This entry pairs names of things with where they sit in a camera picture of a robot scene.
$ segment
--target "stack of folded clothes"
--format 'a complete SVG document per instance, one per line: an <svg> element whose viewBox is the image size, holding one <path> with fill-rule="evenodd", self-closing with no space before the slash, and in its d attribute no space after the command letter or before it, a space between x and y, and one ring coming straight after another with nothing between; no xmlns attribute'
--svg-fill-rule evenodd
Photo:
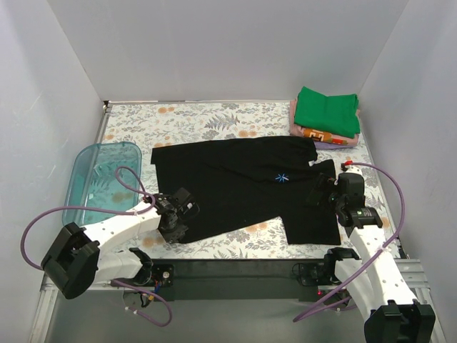
<svg viewBox="0 0 457 343"><path fill-rule="evenodd" d="M312 138L317 149L351 148L358 143L357 95L325 96L303 87L291 101L290 133Z"/></svg>

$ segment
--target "gray floor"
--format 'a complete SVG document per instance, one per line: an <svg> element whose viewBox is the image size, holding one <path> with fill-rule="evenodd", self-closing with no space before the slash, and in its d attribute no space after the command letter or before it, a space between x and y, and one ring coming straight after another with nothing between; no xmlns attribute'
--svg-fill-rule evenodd
<svg viewBox="0 0 457 343"><path fill-rule="evenodd" d="M304 308L293 299L188 300L171 306L174 320L158 328L126 312L120 291L87 291L73 300L59 295L46 342L365 342L358 310L325 311L293 324ZM159 303L146 312L166 318Z"/></svg>

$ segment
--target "black t-shirt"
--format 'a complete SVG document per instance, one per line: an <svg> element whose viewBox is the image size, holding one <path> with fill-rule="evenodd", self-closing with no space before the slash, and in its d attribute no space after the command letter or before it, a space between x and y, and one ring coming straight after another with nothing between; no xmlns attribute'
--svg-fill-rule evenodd
<svg viewBox="0 0 457 343"><path fill-rule="evenodd" d="M280 216L289 244L338 245L335 214L306 204L320 173L335 177L333 160L316 159L311 139L271 136L154 148L151 163L161 193L183 187L200 207L182 243Z"/></svg>

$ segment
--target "purple folded cloth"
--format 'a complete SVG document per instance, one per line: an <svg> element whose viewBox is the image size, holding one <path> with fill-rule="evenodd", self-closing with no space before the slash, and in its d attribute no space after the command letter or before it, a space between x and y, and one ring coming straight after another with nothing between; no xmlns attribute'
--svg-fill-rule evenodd
<svg viewBox="0 0 457 343"><path fill-rule="evenodd" d="M354 148L354 146L349 145L337 145L332 143L326 143L324 141L315 141L314 145L316 149L320 150L333 150L333 149L347 149L347 148Z"/></svg>

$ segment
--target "teal plastic basket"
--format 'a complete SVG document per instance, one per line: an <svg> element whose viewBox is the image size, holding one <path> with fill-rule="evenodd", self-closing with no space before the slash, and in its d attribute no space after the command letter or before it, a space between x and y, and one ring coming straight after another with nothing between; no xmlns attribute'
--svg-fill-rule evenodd
<svg viewBox="0 0 457 343"><path fill-rule="evenodd" d="M81 151L73 165L65 205L99 207L126 211L138 204L138 194L124 188L114 175L118 166L129 166L141 176L141 150L129 141L93 144ZM133 174L119 171L122 181L138 189ZM62 223L75 222L79 226L93 224L113 217L114 214L65 210Z"/></svg>

